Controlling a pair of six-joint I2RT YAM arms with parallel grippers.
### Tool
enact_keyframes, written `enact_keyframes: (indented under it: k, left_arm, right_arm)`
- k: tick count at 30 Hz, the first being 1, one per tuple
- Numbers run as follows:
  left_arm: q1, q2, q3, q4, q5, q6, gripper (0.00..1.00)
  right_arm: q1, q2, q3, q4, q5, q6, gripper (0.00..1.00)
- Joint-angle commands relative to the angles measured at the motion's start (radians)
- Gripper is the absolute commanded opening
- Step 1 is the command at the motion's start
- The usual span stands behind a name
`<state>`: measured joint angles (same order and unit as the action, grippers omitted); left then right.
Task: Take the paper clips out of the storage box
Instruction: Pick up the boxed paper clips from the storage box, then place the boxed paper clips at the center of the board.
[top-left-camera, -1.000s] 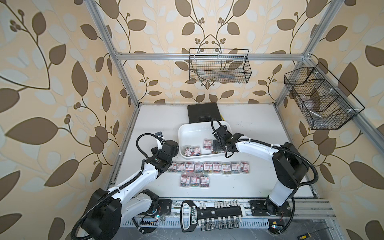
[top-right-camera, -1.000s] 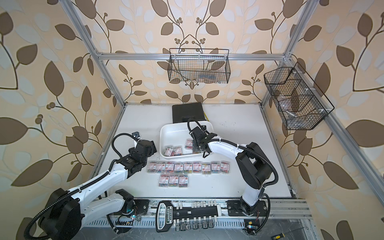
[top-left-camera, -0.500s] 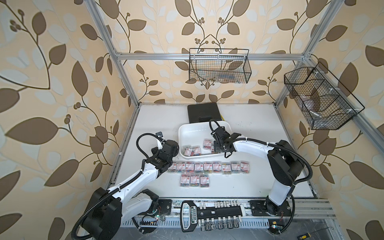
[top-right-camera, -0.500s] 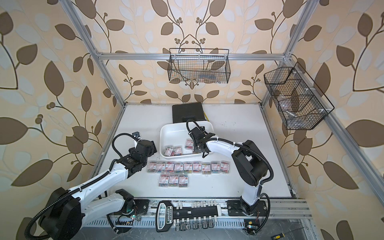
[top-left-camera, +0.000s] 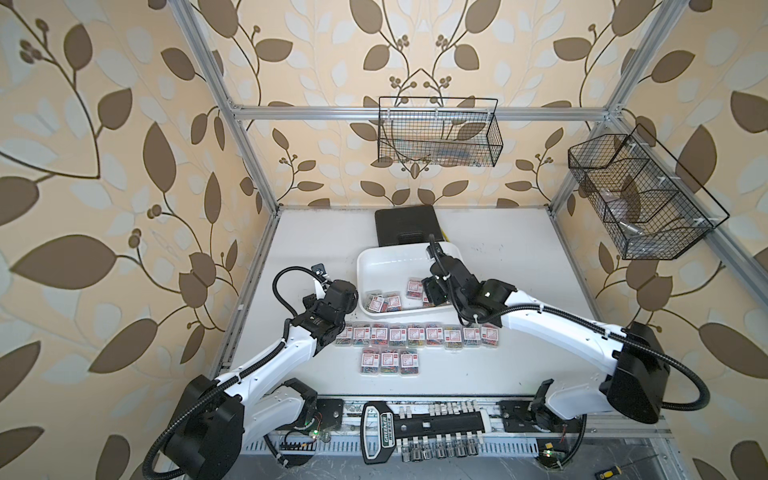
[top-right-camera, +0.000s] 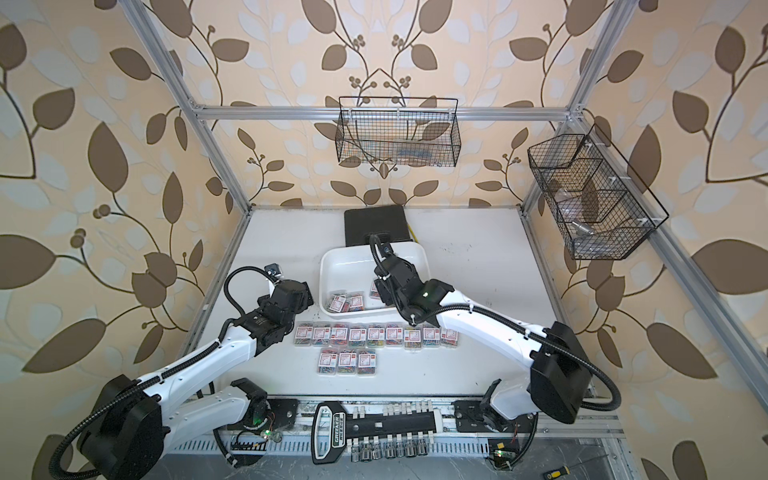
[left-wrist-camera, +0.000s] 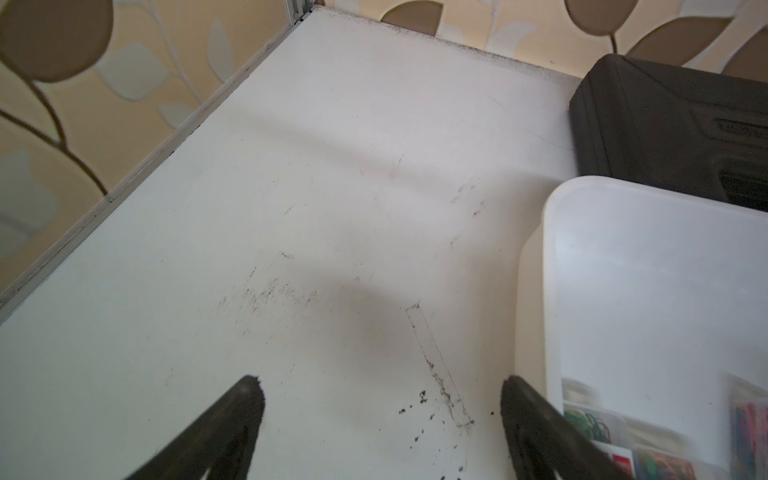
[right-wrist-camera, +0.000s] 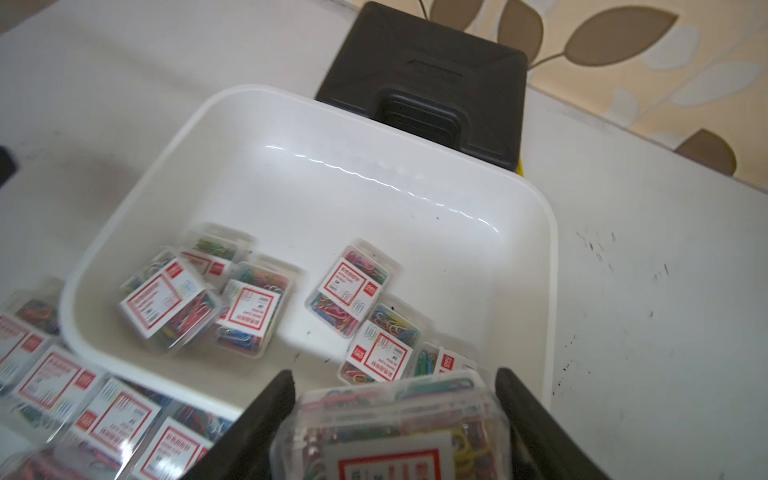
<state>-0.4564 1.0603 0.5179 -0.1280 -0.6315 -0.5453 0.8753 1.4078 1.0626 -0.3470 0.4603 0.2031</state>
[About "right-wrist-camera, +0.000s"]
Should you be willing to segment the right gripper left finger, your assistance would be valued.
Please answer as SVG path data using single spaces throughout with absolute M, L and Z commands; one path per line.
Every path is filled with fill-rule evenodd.
M 295 402 L 292 372 L 282 370 L 182 479 L 271 479 L 271 442 Z

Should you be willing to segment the paper clip box twelfth removed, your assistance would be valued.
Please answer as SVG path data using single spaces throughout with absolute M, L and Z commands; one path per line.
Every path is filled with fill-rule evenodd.
M 275 479 L 510 479 L 509 420 L 472 370 L 307 391 L 270 448 Z

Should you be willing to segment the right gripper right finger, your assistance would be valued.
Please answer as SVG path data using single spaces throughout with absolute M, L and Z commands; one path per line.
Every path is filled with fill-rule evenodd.
M 510 423 L 514 479 L 607 477 L 511 369 L 497 370 L 495 393 Z

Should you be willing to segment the white plastic storage tray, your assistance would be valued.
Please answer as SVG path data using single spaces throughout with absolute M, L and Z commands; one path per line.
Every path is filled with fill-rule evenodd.
M 299 271 L 258 360 L 202 345 L 159 353 L 119 312 L 121 284 L 203 223 L 252 235 L 258 256 Z M 389 295 L 550 403 L 558 239 L 542 193 L 512 172 L 263 86 L 206 101 L 151 164 L 68 278 L 63 335 L 83 358 L 227 417 L 283 369 L 299 390 L 329 387 L 346 345 L 305 302 L 358 240 L 397 264 Z

